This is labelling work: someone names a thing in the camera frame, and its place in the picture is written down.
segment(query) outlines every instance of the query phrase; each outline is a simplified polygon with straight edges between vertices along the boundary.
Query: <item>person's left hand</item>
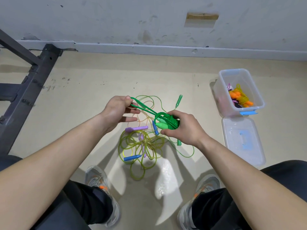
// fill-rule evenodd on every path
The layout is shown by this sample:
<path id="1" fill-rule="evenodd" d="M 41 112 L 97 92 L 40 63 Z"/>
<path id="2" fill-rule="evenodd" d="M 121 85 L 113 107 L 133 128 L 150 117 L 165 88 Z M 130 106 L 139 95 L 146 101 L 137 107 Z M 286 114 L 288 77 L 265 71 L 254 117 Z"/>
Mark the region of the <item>person's left hand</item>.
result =
<path id="1" fill-rule="evenodd" d="M 140 110 L 131 106 L 136 105 L 132 102 L 130 96 L 114 96 L 106 104 L 104 110 L 100 113 L 106 123 L 106 133 L 112 131 L 120 122 L 134 122 L 138 119 L 136 117 L 126 117 L 123 114 L 132 113 L 139 114 Z"/>

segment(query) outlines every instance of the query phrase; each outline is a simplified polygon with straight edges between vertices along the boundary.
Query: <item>wall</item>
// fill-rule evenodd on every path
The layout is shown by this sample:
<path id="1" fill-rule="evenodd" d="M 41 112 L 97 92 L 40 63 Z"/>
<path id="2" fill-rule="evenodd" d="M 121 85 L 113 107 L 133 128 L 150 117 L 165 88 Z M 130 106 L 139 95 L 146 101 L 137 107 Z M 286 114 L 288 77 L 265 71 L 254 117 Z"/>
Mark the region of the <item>wall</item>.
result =
<path id="1" fill-rule="evenodd" d="M 307 0 L 2 0 L 14 39 L 307 51 Z M 219 13 L 214 28 L 187 12 Z"/>

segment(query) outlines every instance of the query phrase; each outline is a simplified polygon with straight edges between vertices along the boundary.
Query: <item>gray sneaker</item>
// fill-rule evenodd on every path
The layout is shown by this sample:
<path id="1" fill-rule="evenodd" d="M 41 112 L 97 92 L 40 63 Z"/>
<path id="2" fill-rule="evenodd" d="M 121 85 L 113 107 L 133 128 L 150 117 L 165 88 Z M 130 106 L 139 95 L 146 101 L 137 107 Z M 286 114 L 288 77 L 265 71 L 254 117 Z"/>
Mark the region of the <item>gray sneaker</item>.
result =
<path id="1" fill-rule="evenodd" d="M 109 192 L 108 178 L 106 173 L 98 166 L 90 166 L 85 172 L 84 183 L 88 186 L 97 186 L 108 194 L 112 199 L 113 212 L 110 218 L 104 223 L 106 227 L 116 224 L 120 219 L 119 205 Z"/>
<path id="2" fill-rule="evenodd" d="M 201 192 L 209 192 L 220 188 L 220 181 L 214 174 L 203 177 L 197 185 L 194 197 L 178 212 L 177 221 L 183 230 L 197 230 L 192 221 L 192 203 Z"/>

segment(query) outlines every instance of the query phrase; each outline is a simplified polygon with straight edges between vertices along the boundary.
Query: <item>metal frame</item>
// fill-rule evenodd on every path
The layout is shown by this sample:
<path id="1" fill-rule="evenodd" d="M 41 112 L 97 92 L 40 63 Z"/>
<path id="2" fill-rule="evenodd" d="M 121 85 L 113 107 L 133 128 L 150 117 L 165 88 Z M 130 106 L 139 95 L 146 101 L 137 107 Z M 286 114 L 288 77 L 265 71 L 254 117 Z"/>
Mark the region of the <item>metal frame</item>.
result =
<path id="1" fill-rule="evenodd" d="M 0 83 L 0 100 L 10 101 L 0 117 L 0 155 L 8 154 L 62 50 L 46 44 L 39 56 L 0 30 L 0 44 L 31 64 L 21 84 Z"/>

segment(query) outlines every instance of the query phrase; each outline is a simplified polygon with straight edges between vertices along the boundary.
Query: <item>plastic lid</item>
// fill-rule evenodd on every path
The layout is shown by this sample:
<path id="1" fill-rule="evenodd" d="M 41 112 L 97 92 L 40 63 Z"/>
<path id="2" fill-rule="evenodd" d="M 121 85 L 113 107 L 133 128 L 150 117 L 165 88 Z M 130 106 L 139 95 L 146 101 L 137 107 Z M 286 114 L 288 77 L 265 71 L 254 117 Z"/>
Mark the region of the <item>plastic lid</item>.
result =
<path id="1" fill-rule="evenodd" d="M 253 166 L 266 163 L 255 122 L 248 117 L 222 119 L 226 147 Z"/>

